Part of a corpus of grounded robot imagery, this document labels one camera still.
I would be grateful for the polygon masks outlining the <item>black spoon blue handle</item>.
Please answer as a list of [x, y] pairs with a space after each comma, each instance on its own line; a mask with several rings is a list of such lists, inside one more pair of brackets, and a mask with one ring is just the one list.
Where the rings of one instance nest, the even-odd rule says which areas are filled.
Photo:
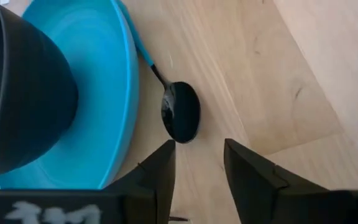
[[137, 51], [163, 86], [161, 117], [167, 133], [182, 144], [192, 141], [201, 119], [200, 99], [195, 89], [187, 82], [171, 82], [162, 75], [145, 48], [126, 5], [121, 0], [117, 0], [117, 4], [128, 23]]

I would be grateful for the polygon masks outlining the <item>blue round plate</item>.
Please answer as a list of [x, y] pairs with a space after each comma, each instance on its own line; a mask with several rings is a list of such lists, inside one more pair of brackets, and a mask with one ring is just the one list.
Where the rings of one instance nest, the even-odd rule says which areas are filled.
[[33, 0], [23, 18], [48, 35], [78, 87], [76, 116], [43, 156], [0, 189], [102, 189], [118, 173], [139, 105], [139, 66], [122, 0]]

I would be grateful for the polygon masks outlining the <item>black bowl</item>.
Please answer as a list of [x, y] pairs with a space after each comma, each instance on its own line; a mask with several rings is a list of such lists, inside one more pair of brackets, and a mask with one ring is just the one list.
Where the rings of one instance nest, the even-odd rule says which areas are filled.
[[71, 125], [77, 104], [60, 49], [0, 5], [0, 174], [45, 154]]

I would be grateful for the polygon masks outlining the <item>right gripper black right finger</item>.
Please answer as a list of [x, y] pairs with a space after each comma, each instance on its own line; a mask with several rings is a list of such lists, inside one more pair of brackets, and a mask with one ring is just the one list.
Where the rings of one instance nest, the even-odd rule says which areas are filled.
[[224, 166], [242, 224], [351, 224], [353, 198], [284, 169], [233, 139]]

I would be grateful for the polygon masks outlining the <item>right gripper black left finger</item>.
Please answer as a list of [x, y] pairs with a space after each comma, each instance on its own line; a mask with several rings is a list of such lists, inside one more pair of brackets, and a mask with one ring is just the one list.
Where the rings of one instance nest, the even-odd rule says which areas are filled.
[[175, 186], [175, 141], [168, 140], [105, 188], [117, 197], [110, 224], [168, 224]]

